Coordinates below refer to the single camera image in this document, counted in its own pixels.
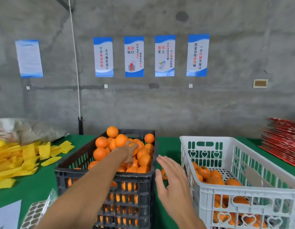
gray wall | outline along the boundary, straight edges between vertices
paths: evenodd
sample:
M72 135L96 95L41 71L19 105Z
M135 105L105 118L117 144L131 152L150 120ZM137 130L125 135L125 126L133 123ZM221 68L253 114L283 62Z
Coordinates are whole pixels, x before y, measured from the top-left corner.
M295 0L75 0L73 17L85 134L115 125L258 137L267 116L295 120ZM211 34L207 77L186 77L188 34L203 33ZM175 77L154 76L161 34L176 34ZM144 78L125 78L130 35L145 36ZM97 36L113 38L113 78L95 77ZM20 78L19 39L39 40L44 78ZM253 89L255 78L269 87ZM0 118L77 133L76 84L69 13L56 0L0 0Z

plastic crate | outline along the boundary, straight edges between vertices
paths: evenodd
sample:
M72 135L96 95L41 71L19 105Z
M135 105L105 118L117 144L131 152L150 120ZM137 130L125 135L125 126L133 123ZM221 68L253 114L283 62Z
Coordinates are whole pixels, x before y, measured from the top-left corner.
M181 164L194 207L208 229L295 228L293 175L232 137L181 136L180 141ZM235 178L243 186L202 183L191 161L218 170L224 181ZM215 195L220 197L218 208L214 206ZM236 196L243 196L248 204L233 202Z
M155 136L151 171L149 173L117 172L114 177L117 186L111 187L107 199L98 214L94 228L150 229L153 222L155 169L158 155L156 131L119 129L119 133L125 134L129 138L138 138L143 142L146 134L151 133ZM106 132L100 136L108 137ZM97 138L62 160L55 168L59 196L68 189L69 181L73 183L74 180L76 181L76 179L88 172L89 163L94 161L93 151L96 149L95 141Z

white cable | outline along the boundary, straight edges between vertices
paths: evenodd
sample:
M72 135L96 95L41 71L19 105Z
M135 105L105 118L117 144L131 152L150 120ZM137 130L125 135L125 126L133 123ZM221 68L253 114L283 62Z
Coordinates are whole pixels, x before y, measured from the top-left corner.
M71 13L71 2L70 2L70 0L68 0L68 1L69 1L69 12L70 12L70 18L71 18L71 28L72 28L72 36L73 36L75 68L76 68L76 78L77 78L78 114L79 114L79 117L81 118L80 85L79 85L79 82L78 82L77 58L76 58L76 48L75 48L73 21L72 21L72 13Z

wall sign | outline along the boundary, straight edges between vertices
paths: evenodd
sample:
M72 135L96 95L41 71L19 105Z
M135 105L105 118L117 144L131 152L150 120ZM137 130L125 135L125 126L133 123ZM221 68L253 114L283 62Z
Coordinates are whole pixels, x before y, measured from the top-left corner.
M112 38L93 38L96 77L114 76Z
M155 76L174 76L175 35L155 36Z
M21 77L43 77L39 42L37 40L17 40L15 44Z
M125 77L144 77L144 37L124 37Z
M187 76L206 76L209 34L190 34L188 41Z

stack of red packaging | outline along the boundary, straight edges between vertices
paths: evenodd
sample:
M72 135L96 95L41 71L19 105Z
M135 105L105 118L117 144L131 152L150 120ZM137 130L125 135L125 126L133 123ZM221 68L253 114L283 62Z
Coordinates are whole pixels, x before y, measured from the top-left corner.
M295 122L267 118L268 129L263 131L261 149L295 166Z

